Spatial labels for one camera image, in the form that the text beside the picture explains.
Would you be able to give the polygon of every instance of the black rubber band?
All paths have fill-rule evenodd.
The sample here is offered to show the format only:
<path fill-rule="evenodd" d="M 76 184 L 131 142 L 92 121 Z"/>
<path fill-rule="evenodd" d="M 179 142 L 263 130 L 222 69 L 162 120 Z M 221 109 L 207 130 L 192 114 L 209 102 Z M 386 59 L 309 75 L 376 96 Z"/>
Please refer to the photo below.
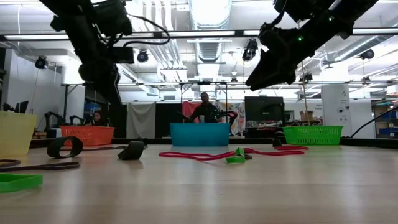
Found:
<path fill-rule="evenodd" d="M 60 151 L 66 140 L 71 140 L 72 149 L 66 156 L 61 156 Z M 71 158 L 79 155 L 83 151 L 83 142 L 76 136 L 59 137 L 54 140 L 47 148 L 47 155 L 56 159 Z"/>

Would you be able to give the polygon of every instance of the wooden table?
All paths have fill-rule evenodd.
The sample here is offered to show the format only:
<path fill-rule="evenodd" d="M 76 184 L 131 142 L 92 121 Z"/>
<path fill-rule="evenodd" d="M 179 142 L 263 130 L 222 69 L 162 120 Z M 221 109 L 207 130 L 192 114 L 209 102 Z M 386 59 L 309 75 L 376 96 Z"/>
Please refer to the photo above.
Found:
<path fill-rule="evenodd" d="M 258 150 L 270 146 L 252 145 Z M 236 149 L 187 149 L 212 152 Z M 43 174 L 40 188 L 0 194 L 0 223 L 397 223 L 398 151 L 311 147 L 304 156 L 254 156 L 245 164 L 117 151 L 83 152 L 81 168 Z M 25 164 L 57 162 L 31 149 Z"/>

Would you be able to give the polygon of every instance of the ceiling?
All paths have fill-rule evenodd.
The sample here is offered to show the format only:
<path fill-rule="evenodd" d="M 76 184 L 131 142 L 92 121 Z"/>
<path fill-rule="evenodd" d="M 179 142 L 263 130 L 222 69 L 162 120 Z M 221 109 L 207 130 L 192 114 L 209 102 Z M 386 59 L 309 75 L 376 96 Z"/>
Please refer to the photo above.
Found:
<path fill-rule="evenodd" d="M 355 23 L 355 27 L 383 27 L 384 24 L 395 18 L 398 11 L 398 1 L 382 1 L 380 0 L 372 9 L 365 13 Z M 186 0 L 172 0 L 172 25 L 175 30 L 191 30 L 190 14 L 188 1 Z M 264 22 L 272 21 L 278 13 L 274 10 L 272 1 L 267 0 L 233 0 L 231 6 L 231 15 L 229 20 L 229 29 L 258 29 Z M 0 5 L 0 34 L 29 34 L 29 33 L 50 33 L 54 32 L 50 27 L 53 14 L 43 5 Z M 298 25 L 289 17 L 285 16 L 282 22 L 279 24 L 280 27 L 297 27 Z M 346 40 L 342 40 L 340 37 L 334 37 L 327 42 L 318 53 L 338 52 L 350 44 L 356 42 L 362 37 L 349 37 Z M 248 76 L 251 74 L 255 66 L 259 61 L 259 57 L 249 64 L 243 64 L 241 54 L 243 48 L 247 44 L 248 39 L 234 38 L 231 39 L 230 43 L 223 44 L 221 61 L 226 64 L 220 65 L 219 76 L 230 77 L 233 70 L 237 71 L 238 76 Z M 188 44 L 187 39 L 177 39 L 177 45 L 183 63 L 187 67 L 187 77 L 194 78 L 197 76 L 197 66 L 195 49 L 193 44 Z M 21 48 L 28 48 L 29 50 L 34 49 L 67 49 L 69 52 L 73 52 L 72 45 L 67 41 L 57 42 L 21 42 Z M 144 45 L 136 46 L 137 50 L 146 48 Z M 345 68 L 354 68 L 346 73 L 352 75 L 350 79 L 358 80 L 363 76 L 363 70 L 365 74 L 380 70 L 382 68 L 391 67 L 398 64 L 391 58 L 396 58 L 398 55 L 394 54 L 394 51 L 398 49 L 398 37 L 393 37 L 386 42 L 379 44 L 374 47 L 375 52 L 382 52 L 382 55 L 388 54 L 381 57 L 377 55 L 372 60 L 367 60 L 365 65 L 362 66 L 362 61 L 356 59 L 349 59 L 344 63 Z M 54 61 L 65 60 L 65 57 L 54 57 Z M 132 71 L 136 72 L 140 77 L 147 77 L 151 82 L 156 81 L 156 76 L 153 76 L 157 72 L 158 64 L 155 59 L 149 55 L 149 60 L 146 63 L 135 63 L 131 65 Z M 324 70 L 320 67 L 307 68 L 308 71 L 312 72 L 317 80 L 324 80 L 325 75 L 320 75 Z M 340 70 L 335 70 L 335 76 L 340 79 L 344 77 L 339 76 Z M 389 73 L 383 76 L 383 80 L 394 78 L 396 70 L 390 70 Z"/>

